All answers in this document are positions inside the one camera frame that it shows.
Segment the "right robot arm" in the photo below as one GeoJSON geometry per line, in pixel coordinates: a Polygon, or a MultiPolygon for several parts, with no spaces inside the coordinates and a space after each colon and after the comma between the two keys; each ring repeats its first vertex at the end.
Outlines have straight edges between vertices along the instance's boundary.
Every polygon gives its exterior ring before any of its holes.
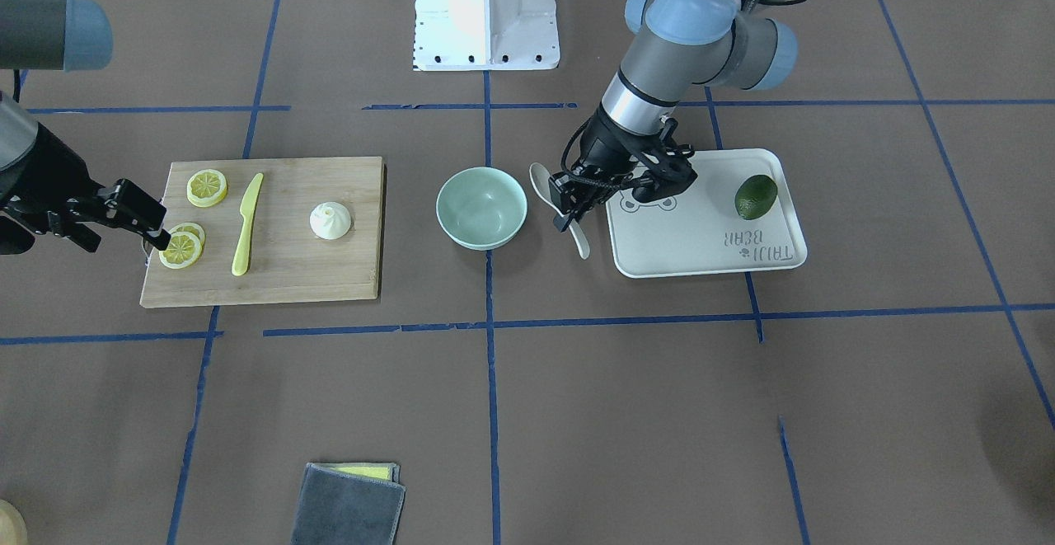
{"type": "MultiPolygon", "coordinates": [[[[1,67],[104,69],[113,52],[106,12],[92,0],[1,0],[1,67]]],[[[136,233],[164,251],[166,208],[127,178],[97,183],[63,140],[2,94],[2,252],[28,251],[38,236],[68,238],[97,251],[91,223],[136,233]]]]}

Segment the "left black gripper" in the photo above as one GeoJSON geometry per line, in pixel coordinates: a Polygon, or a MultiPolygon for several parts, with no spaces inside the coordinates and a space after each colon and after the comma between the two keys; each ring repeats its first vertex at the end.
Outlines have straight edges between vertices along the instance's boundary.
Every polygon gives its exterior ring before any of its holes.
{"type": "Polygon", "coordinates": [[[615,123],[599,106],[592,113],[579,142],[580,154],[574,162],[574,176],[565,172],[549,176],[551,202],[557,207],[560,230],[580,222],[588,211],[603,205],[629,180],[635,163],[659,145],[657,133],[640,135],[615,123]]]}

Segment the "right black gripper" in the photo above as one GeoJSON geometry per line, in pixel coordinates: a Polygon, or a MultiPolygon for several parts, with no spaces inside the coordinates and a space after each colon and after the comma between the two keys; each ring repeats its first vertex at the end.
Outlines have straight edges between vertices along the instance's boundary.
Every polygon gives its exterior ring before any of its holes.
{"type": "Polygon", "coordinates": [[[139,184],[120,178],[103,188],[91,178],[87,162],[45,125],[33,120],[2,122],[3,255],[27,252],[35,236],[46,233],[68,238],[87,252],[98,251],[101,237],[68,207],[72,199],[95,199],[98,191],[103,226],[136,233],[158,251],[169,247],[166,208],[139,184]]]}

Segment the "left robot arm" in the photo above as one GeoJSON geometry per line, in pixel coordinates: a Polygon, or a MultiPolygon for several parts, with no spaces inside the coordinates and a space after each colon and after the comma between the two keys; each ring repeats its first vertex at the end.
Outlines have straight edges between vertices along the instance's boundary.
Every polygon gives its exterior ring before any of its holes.
{"type": "Polygon", "coordinates": [[[673,111],[693,84],[752,91],[784,82],[795,66],[797,37],[760,12],[803,1],[626,1],[631,46],[573,136],[578,158],[549,178],[559,232],[619,191],[653,203],[693,184],[692,150],[673,140],[673,111]]]}

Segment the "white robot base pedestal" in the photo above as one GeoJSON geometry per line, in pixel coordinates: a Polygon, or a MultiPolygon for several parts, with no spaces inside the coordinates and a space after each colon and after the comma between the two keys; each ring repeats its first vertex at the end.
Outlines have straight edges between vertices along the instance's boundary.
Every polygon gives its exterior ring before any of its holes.
{"type": "Polygon", "coordinates": [[[557,69],[556,0],[415,0],[413,69],[557,69]]]}

